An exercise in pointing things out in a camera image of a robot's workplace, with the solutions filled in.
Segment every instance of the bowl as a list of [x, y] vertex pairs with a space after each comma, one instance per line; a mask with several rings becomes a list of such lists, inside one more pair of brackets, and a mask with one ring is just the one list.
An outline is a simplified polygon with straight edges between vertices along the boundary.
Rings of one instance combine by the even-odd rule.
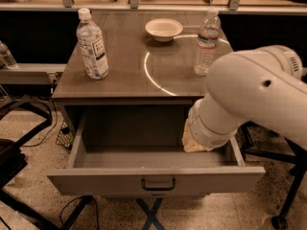
[[145, 26], [146, 32], [153, 36], [159, 42], [168, 42], [174, 39], [174, 36], [179, 35], [183, 27], [173, 19], [154, 19], [148, 22]]

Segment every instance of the floor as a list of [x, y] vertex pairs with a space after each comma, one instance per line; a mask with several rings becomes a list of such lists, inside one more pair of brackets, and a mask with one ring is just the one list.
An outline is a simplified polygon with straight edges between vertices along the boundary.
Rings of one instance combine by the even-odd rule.
[[[39, 122], [39, 117], [25, 111], [14, 111], [0, 122], [0, 137], [16, 139], [25, 130]], [[5, 191], [38, 211], [44, 217], [61, 227], [60, 214], [65, 205], [76, 196], [61, 195], [45, 176], [55, 168], [65, 168], [69, 152], [56, 144], [62, 117], [54, 112], [56, 125], [42, 144], [37, 147], [24, 147], [28, 166], [14, 178]], [[50, 127], [40, 132], [27, 145], [39, 143]], [[289, 151], [284, 139], [267, 130], [257, 127], [252, 131], [256, 147], [270, 145], [275, 150]], [[278, 215], [287, 190], [292, 182], [288, 171], [291, 165], [258, 157], [247, 156], [248, 165], [263, 166], [266, 174], [258, 181], [251, 192], [239, 194], [211, 194], [205, 197], [164, 198], [156, 213], [156, 218], [165, 229], [173, 230], [252, 230], [273, 229], [271, 217]], [[147, 216], [133, 198], [105, 199], [94, 196], [98, 205], [100, 229], [157, 229], [151, 222], [144, 225]], [[144, 199], [151, 210], [154, 199]], [[76, 199], [62, 212], [65, 220], [76, 206]], [[96, 208], [94, 201], [86, 205], [71, 229], [96, 228]], [[13, 230], [37, 229], [4, 203], [0, 202], [0, 217]], [[295, 203], [287, 216], [288, 229], [307, 229], [307, 180], [305, 179], [295, 198]], [[0, 229], [9, 229], [0, 221]]]

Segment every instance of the clear plastic bottle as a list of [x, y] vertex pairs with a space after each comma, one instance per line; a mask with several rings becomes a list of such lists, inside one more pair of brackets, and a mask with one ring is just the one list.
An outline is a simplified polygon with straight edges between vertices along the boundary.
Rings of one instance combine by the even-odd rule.
[[18, 64], [13, 58], [8, 46], [4, 42], [0, 41], [0, 69], [5, 66], [9, 69], [18, 68]]
[[206, 76], [215, 56], [221, 32], [221, 20], [218, 11], [210, 7], [207, 16], [199, 28], [194, 72]]
[[89, 9], [79, 9], [78, 14], [81, 21], [77, 28], [77, 38], [85, 69], [90, 78], [100, 80], [108, 74], [102, 30], [91, 19]]

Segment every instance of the white bottle cap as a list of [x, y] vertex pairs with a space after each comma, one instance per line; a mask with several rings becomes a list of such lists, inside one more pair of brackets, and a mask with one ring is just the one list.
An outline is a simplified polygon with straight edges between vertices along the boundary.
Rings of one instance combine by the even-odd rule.
[[86, 8], [79, 9], [78, 15], [80, 20], [89, 20], [92, 17], [92, 15], [90, 14], [90, 10]]
[[210, 6], [209, 10], [208, 10], [208, 15], [218, 15], [219, 11], [217, 8]]

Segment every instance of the water bottle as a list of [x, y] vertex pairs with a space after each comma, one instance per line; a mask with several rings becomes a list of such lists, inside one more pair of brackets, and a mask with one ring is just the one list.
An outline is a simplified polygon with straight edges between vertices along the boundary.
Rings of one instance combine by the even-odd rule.
[[102, 30], [92, 20], [89, 9], [79, 9], [78, 14], [81, 21], [77, 28], [77, 38], [86, 73], [90, 78], [100, 80], [108, 73]]
[[0, 41], [0, 69], [6, 67], [9, 69], [18, 68], [16, 60], [13, 58], [8, 46]]
[[194, 72], [199, 76], [207, 75], [219, 43], [221, 20], [218, 13], [215, 8], [210, 7], [199, 28], [194, 63]]

